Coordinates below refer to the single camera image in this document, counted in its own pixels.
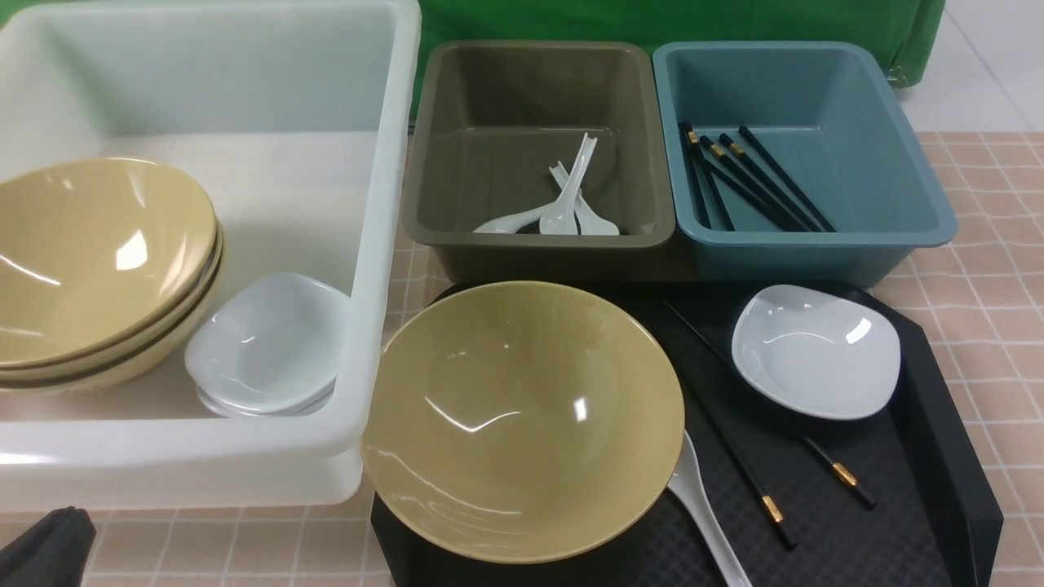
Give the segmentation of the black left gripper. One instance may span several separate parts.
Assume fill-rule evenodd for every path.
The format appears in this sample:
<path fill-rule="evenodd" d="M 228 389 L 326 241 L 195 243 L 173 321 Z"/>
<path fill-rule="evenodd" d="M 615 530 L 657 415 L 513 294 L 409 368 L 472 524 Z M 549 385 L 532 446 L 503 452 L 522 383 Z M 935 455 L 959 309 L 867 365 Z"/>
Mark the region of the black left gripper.
<path fill-rule="evenodd" d="M 85 509 L 52 510 L 2 543 L 2 586 L 81 586 L 96 529 Z"/>

